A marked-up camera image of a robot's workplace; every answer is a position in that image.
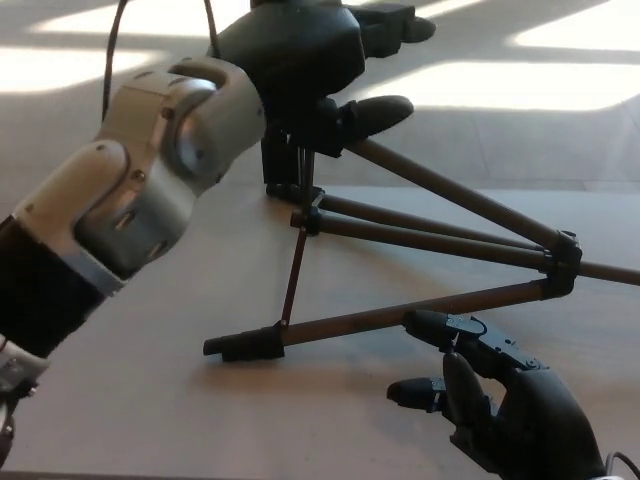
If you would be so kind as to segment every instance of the silver robot arm segment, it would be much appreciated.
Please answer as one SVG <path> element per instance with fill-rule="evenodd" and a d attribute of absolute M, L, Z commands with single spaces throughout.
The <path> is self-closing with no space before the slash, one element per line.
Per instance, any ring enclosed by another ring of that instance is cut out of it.
<path fill-rule="evenodd" d="M 14 213 L 106 296 L 176 244 L 198 197 L 264 133 L 244 71 L 208 57 L 172 70 L 120 88 L 94 142 Z"/>

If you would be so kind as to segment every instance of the screw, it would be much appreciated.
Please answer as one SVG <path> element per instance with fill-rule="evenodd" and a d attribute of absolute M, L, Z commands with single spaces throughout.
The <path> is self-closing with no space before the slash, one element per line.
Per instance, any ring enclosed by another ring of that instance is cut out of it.
<path fill-rule="evenodd" d="M 131 178 L 136 182 L 144 182 L 146 175 L 142 170 L 134 170 L 134 172 L 131 174 Z"/>
<path fill-rule="evenodd" d="M 161 110 L 160 115 L 162 116 L 162 118 L 164 118 L 166 120 L 171 120 L 173 118 L 173 116 L 175 115 L 175 112 L 173 111 L 173 108 L 164 107 Z"/>
<path fill-rule="evenodd" d="M 131 223 L 131 221 L 136 217 L 135 212 L 127 212 L 122 218 L 116 223 L 116 230 L 123 230 Z"/>
<path fill-rule="evenodd" d="M 166 248 L 166 246 L 167 246 L 166 240 L 156 243 L 154 247 L 151 249 L 151 251 L 149 252 L 149 254 L 147 255 L 147 258 L 149 259 L 149 261 L 155 260 L 158 257 L 158 255 L 160 255 L 160 253 Z"/>

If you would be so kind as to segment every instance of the metal rod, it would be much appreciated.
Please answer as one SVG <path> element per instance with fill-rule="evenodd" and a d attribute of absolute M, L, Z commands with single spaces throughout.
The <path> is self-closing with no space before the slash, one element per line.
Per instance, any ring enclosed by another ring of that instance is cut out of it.
<path fill-rule="evenodd" d="M 558 230 L 419 165 L 371 139 L 349 145 L 347 150 L 547 250 L 555 251 L 562 238 Z"/>
<path fill-rule="evenodd" d="M 448 235 L 450 237 L 479 240 L 481 242 L 524 248 L 528 250 L 539 249 L 539 247 L 530 243 L 502 238 L 498 235 L 476 232 L 475 230 L 468 228 L 456 227 L 455 225 L 449 225 L 448 223 L 436 222 L 435 220 L 429 220 L 415 215 L 408 215 L 406 213 L 400 213 L 386 208 L 374 207 L 372 205 L 367 205 L 366 203 L 334 197 L 333 195 L 325 195 L 320 203 L 320 208 L 329 212 L 339 213 L 341 215 L 347 215 L 349 217 L 359 218 L 361 220 L 367 220 L 381 225 L 408 228 L 410 230 L 418 230 L 421 232 L 438 233 L 440 235 Z"/>
<path fill-rule="evenodd" d="M 640 272 L 630 268 L 620 268 L 600 263 L 582 262 L 579 275 L 609 282 L 640 286 Z"/>
<path fill-rule="evenodd" d="M 299 226 L 301 221 L 300 215 L 294 214 L 292 216 L 292 226 Z M 319 220 L 319 230 L 332 235 L 531 268 L 541 272 L 549 270 L 552 266 L 543 252 L 447 237 L 435 233 L 413 232 L 358 220 L 335 218 L 326 214 L 322 215 Z"/>
<path fill-rule="evenodd" d="M 302 151 L 302 156 L 304 159 L 304 177 L 302 178 L 302 191 L 304 195 L 304 200 L 302 205 L 307 210 L 311 208 L 311 203 L 313 202 L 313 172 L 315 170 L 315 158 L 316 154 L 312 150 L 304 149 Z"/>
<path fill-rule="evenodd" d="M 313 171 L 315 168 L 315 153 L 311 150 L 299 149 L 298 158 L 301 165 L 300 172 L 302 174 L 302 208 L 303 215 L 308 215 L 311 203 L 313 202 Z M 289 273 L 289 282 L 287 284 L 287 293 L 284 297 L 284 306 L 282 307 L 282 318 L 280 326 L 286 327 L 291 321 L 291 312 L 293 311 L 293 302 L 298 288 L 298 279 L 300 278 L 300 269 L 302 268 L 302 257 L 304 255 L 304 247 L 307 241 L 307 229 L 304 225 L 300 226 L 298 239 L 296 241 L 296 249 L 293 252 L 293 262 L 291 263 L 291 272 Z"/>
<path fill-rule="evenodd" d="M 290 325 L 282 329 L 285 346 L 324 340 L 354 333 L 368 332 L 402 324 L 404 315 L 414 310 L 461 314 L 491 310 L 521 303 L 535 302 L 543 298 L 546 280 L 491 288 L 479 292 L 464 293 L 395 307 L 352 313 Z"/>
<path fill-rule="evenodd" d="M 296 296 L 298 287 L 298 278 L 300 278 L 300 268 L 302 267 L 302 256 L 304 254 L 304 246 L 307 240 L 306 228 L 301 228 L 298 232 L 298 240 L 296 241 L 296 249 L 293 253 L 293 262 L 291 263 L 291 272 L 289 273 L 289 283 L 287 284 L 287 293 L 284 297 L 284 306 L 282 307 L 282 317 L 280 325 L 286 327 L 291 321 L 291 312 L 293 311 L 293 301 Z"/>

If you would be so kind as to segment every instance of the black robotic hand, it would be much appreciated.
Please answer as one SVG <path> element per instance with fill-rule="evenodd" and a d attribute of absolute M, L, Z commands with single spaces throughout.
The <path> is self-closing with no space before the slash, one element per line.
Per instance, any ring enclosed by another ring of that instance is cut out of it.
<path fill-rule="evenodd" d="M 440 411 L 456 429 L 451 442 L 504 480 L 589 480 L 608 472 L 586 415 L 560 378 L 477 318 L 435 312 L 405 317 L 407 332 L 444 352 L 444 378 L 391 385 L 407 408 Z M 506 388 L 502 404 L 476 374 Z"/>

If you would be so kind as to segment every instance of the black clamp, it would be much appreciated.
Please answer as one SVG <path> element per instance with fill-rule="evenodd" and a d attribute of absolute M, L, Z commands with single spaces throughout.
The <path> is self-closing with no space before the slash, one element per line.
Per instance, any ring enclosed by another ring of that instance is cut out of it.
<path fill-rule="evenodd" d="M 542 292 L 542 300 L 564 297 L 574 288 L 580 274 L 582 249 L 575 233 L 558 231 L 558 243 L 551 252 L 545 252 L 547 264 L 547 284 Z"/>

